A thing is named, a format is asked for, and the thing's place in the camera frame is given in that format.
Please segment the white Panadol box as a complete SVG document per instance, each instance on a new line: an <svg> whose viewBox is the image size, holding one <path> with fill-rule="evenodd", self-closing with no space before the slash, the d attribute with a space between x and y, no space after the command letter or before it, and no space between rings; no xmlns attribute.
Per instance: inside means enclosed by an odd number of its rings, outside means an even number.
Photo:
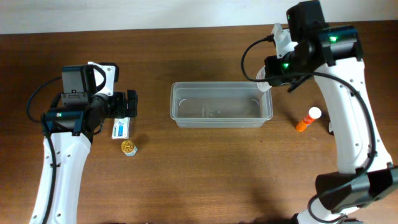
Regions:
<svg viewBox="0 0 398 224"><path fill-rule="evenodd" d="M112 128L112 139L128 139L129 138L130 118L115 118Z"/></svg>

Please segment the white spray bottle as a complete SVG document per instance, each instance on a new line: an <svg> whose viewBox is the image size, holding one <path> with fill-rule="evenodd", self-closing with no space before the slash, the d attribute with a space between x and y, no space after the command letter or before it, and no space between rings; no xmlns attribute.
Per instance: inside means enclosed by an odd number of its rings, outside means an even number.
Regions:
<svg viewBox="0 0 398 224"><path fill-rule="evenodd" d="M257 73L256 78L258 80L263 80L266 78L266 67L263 66ZM257 87L261 92L266 92L270 90L272 87L268 82L257 82Z"/></svg>

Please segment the Tiger Balm jar gold lid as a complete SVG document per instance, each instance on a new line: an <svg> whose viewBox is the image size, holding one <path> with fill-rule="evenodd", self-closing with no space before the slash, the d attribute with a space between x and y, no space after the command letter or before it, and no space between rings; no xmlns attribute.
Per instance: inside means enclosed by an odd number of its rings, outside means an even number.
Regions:
<svg viewBox="0 0 398 224"><path fill-rule="evenodd" d="M137 152L137 147L132 141L126 140L122 142L121 150L126 156L134 156Z"/></svg>

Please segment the orange tube white cap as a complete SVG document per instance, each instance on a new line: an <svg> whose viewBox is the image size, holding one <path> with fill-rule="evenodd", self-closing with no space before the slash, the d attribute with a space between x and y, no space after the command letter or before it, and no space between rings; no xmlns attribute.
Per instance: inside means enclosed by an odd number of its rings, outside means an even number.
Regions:
<svg viewBox="0 0 398 224"><path fill-rule="evenodd" d="M322 112L320 108L312 107L309 109L308 114L296 125L295 129L298 132L303 132L311 125L316 119L320 118Z"/></svg>

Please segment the dark brown bottle white cap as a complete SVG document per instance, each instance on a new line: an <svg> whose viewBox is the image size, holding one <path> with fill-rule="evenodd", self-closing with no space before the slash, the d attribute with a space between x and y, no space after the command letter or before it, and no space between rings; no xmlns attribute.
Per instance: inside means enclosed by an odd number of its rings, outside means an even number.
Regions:
<svg viewBox="0 0 398 224"><path fill-rule="evenodd" d="M334 132L333 132L333 127L332 127L332 123L331 122L329 122L329 125L328 125L328 132L329 132L329 134L330 135L334 135Z"/></svg>

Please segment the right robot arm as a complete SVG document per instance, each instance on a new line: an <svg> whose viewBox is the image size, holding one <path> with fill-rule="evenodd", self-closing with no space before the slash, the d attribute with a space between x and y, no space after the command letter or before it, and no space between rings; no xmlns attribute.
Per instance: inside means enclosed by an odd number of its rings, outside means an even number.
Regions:
<svg viewBox="0 0 398 224"><path fill-rule="evenodd" d="M275 26L277 53L265 61L271 86L297 88L314 78L325 99L336 141L338 170L316 178L316 195L292 223L342 223L397 189L397 166L378 133L366 84L363 50L353 26L332 27L318 1L287 13L288 28Z"/></svg>

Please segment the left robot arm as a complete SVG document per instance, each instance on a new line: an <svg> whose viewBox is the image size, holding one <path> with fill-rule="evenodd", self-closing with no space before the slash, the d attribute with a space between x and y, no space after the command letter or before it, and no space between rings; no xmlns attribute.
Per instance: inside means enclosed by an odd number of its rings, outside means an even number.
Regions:
<svg viewBox="0 0 398 224"><path fill-rule="evenodd" d="M113 119L113 139L129 137L137 115L135 90L119 92L115 63L62 68L59 93L39 121L44 134L44 161L31 223L76 223L81 177L95 135Z"/></svg>

